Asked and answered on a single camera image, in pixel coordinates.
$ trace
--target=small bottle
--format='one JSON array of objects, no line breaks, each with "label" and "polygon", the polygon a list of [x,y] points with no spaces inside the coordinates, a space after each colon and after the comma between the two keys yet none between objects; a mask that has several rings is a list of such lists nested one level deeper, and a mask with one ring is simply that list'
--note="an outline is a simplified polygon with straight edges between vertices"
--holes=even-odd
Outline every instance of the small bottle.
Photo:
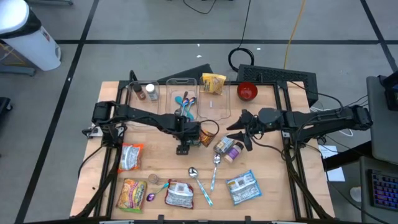
[{"label": "small bottle", "polygon": [[237,156],[242,152],[243,150],[243,144],[240,142],[237,142],[235,145],[233,145],[231,147],[231,149],[226,153],[226,155],[224,156],[224,160],[232,163],[235,158],[237,158]]},{"label": "small bottle", "polygon": [[146,98],[146,95],[145,95],[144,91],[142,90],[142,87],[140,84],[137,84],[137,83],[134,84],[132,86],[132,89],[134,90],[134,92],[136,93],[137,97],[140,100],[144,100]]},{"label": "small bottle", "polygon": [[230,147],[234,144],[234,140],[227,138],[226,135],[221,138],[221,140],[214,146],[214,151],[218,154],[223,155],[230,149]]},{"label": "small bottle", "polygon": [[155,90],[155,85],[154,84],[148,84],[145,89],[147,90],[147,93],[149,95],[149,98],[151,100],[157,100],[157,93]]}]

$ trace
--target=computer keyboard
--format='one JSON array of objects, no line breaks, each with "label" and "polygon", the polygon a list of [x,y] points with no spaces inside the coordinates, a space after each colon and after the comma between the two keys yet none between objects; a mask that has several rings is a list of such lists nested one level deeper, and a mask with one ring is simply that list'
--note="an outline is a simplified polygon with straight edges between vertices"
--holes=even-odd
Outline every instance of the computer keyboard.
[{"label": "computer keyboard", "polygon": [[398,211],[398,175],[368,170],[372,206]]}]

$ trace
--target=metal spoon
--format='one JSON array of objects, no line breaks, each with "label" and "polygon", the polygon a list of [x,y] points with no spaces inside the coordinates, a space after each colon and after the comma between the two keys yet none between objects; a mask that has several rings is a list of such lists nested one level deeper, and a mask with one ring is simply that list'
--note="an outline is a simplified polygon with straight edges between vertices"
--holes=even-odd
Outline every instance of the metal spoon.
[{"label": "metal spoon", "polygon": [[190,168],[188,169],[188,174],[189,174],[190,177],[192,177],[192,178],[194,178],[195,180],[197,180],[198,185],[199,185],[199,187],[200,187],[200,190],[201,190],[201,192],[204,194],[207,203],[209,203],[210,206],[213,206],[213,202],[211,201],[209,195],[207,195],[206,190],[203,188],[203,186],[201,185],[200,181],[198,180],[198,175],[199,175],[198,171],[197,171],[195,168],[190,167]]},{"label": "metal spoon", "polygon": [[217,153],[217,154],[214,156],[213,162],[214,162],[214,165],[215,165],[216,167],[214,167],[213,179],[211,180],[211,188],[210,188],[211,191],[214,190],[214,185],[216,184],[217,166],[221,163],[221,155]]},{"label": "metal spoon", "polygon": [[189,99],[189,106],[188,106],[188,112],[191,109],[191,106],[194,105],[197,102],[197,98],[196,97],[192,97]]},{"label": "metal spoon", "polygon": [[[188,96],[188,91],[185,91],[183,99],[185,99],[187,96]],[[182,115],[181,114],[181,111],[182,111],[181,108],[182,108],[182,105],[180,105],[180,108],[178,108],[177,110],[174,111],[174,114],[178,115],[178,116],[181,116]]]},{"label": "metal spoon", "polygon": [[169,186],[169,183],[166,183],[165,185],[163,185],[163,187],[162,187],[161,189],[159,189],[159,190],[156,191],[155,193],[150,193],[150,194],[147,196],[147,201],[148,201],[148,202],[153,201],[153,200],[155,199],[155,195],[156,195],[157,193],[159,193],[161,190],[163,190],[163,189],[165,189],[166,187],[168,187],[168,186]]}]

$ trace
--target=yellow snack bag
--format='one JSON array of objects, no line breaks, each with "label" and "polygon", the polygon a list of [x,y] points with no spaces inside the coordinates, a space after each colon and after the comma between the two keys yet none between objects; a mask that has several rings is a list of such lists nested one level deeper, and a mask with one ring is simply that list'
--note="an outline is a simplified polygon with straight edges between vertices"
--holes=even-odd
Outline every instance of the yellow snack bag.
[{"label": "yellow snack bag", "polygon": [[223,93],[223,86],[226,76],[211,73],[204,73],[202,75],[203,88],[200,91],[205,93],[215,93],[221,95]]},{"label": "yellow snack bag", "polygon": [[147,182],[124,179],[123,188],[116,207],[125,212],[142,213]]}]

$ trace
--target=clear plastic container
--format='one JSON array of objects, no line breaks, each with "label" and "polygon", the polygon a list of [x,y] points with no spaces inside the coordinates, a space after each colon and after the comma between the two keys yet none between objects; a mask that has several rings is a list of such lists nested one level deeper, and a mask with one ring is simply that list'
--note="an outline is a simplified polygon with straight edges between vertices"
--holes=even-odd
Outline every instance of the clear plastic container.
[{"label": "clear plastic container", "polygon": [[[133,85],[138,84],[141,86],[142,91],[145,93],[145,99],[140,100],[138,96],[136,95],[136,92],[132,89]],[[153,84],[155,86],[155,91],[157,93],[157,100],[151,100],[145,87],[148,84]],[[157,81],[133,81],[128,84],[127,86],[127,93],[126,97],[122,97],[121,103],[127,103],[130,107],[139,109],[139,110],[144,110],[148,111],[151,113],[159,114],[159,105],[160,105],[160,89],[159,89],[159,84]],[[128,124],[134,125],[134,126],[146,126],[146,124],[140,124],[136,122],[129,121]]]},{"label": "clear plastic container", "polygon": [[224,81],[223,92],[221,95],[215,93],[206,93],[203,91],[204,82],[200,77],[199,97],[198,97],[198,115],[201,120],[212,119],[219,121],[231,116],[231,82],[227,78]]},{"label": "clear plastic container", "polygon": [[166,81],[166,113],[174,114],[177,109],[182,110],[181,102],[184,93],[187,92],[188,99],[195,97],[195,102],[190,106],[188,104],[184,108],[186,117],[191,121],[196,120],[198,116],[198,96],[197,81],[194,78],[171,78]]}]

